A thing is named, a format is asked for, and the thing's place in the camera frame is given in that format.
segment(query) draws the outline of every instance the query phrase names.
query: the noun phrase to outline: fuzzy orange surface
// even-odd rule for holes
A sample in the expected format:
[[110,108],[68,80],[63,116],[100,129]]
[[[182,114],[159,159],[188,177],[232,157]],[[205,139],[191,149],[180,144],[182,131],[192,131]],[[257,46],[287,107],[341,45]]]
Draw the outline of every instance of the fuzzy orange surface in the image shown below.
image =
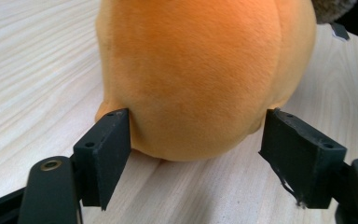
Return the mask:
[[133,148],[169,161],[218,156],[289,99],[315,24],[310,0],[103,0],[96,119],[127,107]]

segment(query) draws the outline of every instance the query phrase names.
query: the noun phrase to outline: wood grain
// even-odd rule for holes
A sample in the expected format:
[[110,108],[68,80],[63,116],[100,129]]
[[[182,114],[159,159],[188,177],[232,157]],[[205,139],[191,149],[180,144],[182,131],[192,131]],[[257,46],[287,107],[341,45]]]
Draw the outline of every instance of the wood grain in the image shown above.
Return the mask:
[[[72,154],[103,89],[94,19],[99,1],[0,1],[0,197],[25,186],[46,157]],[[358,37],[319,26],[298,89],[282,109],[358,158]],[[168,162],[132,152],[107,211],[85,223],[335,223],[296,207],[257,154],[262,130],[208,161]]]

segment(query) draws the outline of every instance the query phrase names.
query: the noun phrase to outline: light wood surface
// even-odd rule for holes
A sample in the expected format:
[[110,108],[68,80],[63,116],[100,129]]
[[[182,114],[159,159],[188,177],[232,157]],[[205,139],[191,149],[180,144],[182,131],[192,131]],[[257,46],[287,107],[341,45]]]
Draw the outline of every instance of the light wood surface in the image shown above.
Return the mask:
[[[92,126],[103,85],[94,19],[99,1],[0,1],[0,197],[29,169],[72,154]],[[358,158],[358,37],[319,26],[315,50],[283,111]],[[335,223],[328,210],[296,207],[258,154],[261,130],[208,161],[168,162],[132,152],[106,212],[85,223]]]

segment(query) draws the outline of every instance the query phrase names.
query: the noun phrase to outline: stuffed animal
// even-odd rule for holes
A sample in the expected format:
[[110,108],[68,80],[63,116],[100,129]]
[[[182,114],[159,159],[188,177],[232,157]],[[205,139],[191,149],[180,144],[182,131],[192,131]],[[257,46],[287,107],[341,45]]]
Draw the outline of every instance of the stuffed animal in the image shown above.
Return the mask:
[[310,0],[103,0],[103,102],[134,149],[169,161],[235,147],[294,92],[312,52]]

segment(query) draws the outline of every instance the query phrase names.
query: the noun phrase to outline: orange fabric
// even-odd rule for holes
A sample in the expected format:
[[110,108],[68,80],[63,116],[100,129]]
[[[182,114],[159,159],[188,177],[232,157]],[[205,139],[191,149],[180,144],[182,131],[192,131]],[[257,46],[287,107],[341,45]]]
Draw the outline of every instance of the orange fabric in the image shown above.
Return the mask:
[[170,161],[220,155],[284,104],[310,59],[309,0],[103,0],[104,99],[132,147]]

